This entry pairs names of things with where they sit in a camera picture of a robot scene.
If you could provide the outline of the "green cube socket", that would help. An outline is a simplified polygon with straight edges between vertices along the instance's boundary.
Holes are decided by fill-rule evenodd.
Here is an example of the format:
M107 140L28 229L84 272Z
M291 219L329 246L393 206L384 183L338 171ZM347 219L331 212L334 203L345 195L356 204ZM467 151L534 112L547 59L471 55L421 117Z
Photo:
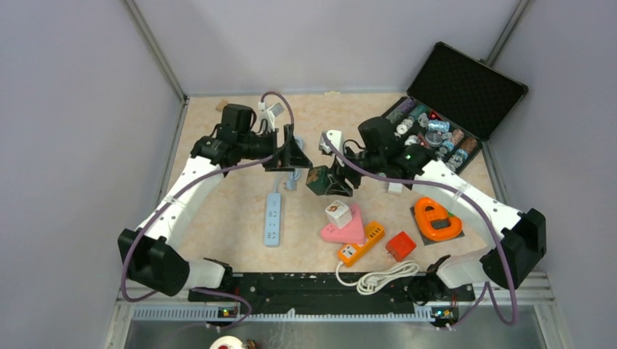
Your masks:
M334 170L322 165L308 171L306 186L317 196L335 195Z

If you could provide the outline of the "white cube socket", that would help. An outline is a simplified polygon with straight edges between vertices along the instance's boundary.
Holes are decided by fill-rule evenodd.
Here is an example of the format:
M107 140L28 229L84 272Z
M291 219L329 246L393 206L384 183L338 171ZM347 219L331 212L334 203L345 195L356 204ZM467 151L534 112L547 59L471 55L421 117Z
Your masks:
M350 206L338 199L326 206L325 214L330 224L338 229L344 228L353 219Z

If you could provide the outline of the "pink triangular power strip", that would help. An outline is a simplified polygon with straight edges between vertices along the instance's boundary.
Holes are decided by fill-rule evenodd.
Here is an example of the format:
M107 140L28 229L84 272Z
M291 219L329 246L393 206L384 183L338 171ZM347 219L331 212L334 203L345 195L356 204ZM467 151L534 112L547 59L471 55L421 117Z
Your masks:
M363 244L366 242L362 215L358 204L351 205L352 221L344 228L338 229L327 224L320 232L321 238L330 243Z

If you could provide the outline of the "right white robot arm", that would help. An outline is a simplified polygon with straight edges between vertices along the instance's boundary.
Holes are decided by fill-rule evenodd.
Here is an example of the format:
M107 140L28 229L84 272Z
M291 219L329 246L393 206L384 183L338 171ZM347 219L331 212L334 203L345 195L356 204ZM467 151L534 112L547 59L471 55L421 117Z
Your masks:
M436 273L426 280L428 293L445 300L456 287L479 282L518 289L546 254L544 215L536 209L521 212L489 197L433 151L420 144L405 145L389 120L374 117L364 125L369 138L361 153L345 148L338 130L324 131L319 141L320 150L339 163L335 178L344 188L357 189L364 176L406 185L452 212L486 244L438 263Z

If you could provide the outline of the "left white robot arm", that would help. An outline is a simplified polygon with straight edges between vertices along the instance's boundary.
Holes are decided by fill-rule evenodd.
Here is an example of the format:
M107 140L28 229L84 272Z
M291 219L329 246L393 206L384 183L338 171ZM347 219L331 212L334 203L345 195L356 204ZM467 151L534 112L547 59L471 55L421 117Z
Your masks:
M283 126L284 142L278 144L279 130L255 132L256 121L255 111L246 105L225 106L220 123L194 143L180 176L157 208L139 226L119 234L121 292L126 300L133 300L128 280L167 296L201 287L215 300L230 297L234 286L229 265L210 258L189 261L178 251L200 206L229 172L257 165L267 172L312 166L295 140L294 122Z

